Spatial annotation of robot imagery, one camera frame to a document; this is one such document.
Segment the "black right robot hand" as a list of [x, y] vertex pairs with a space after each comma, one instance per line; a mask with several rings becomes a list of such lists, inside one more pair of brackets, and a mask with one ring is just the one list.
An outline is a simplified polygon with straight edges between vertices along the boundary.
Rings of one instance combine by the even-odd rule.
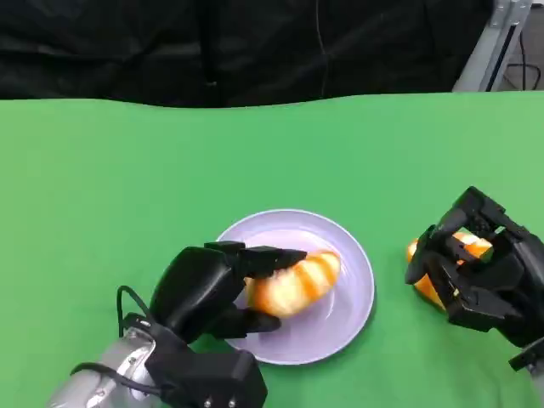
[[422, 279], [452, 325], [520, 348], [543, 336], [543, 242], [473, 186], [417, 240], [405, 282]]

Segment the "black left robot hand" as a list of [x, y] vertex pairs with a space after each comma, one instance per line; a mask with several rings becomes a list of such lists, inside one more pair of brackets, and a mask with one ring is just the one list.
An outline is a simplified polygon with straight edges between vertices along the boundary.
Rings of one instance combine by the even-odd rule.
[[269, 278], [305, 259], [307, 253], [274, 246], [248, 247], [239, 241], [214, 241], [184, 248], [167, 266], [152, 298], [150, 314], [186, 343], [203, 334], [218, 339], [273, 332], [279, 318], [235, 300], [246, 279]]

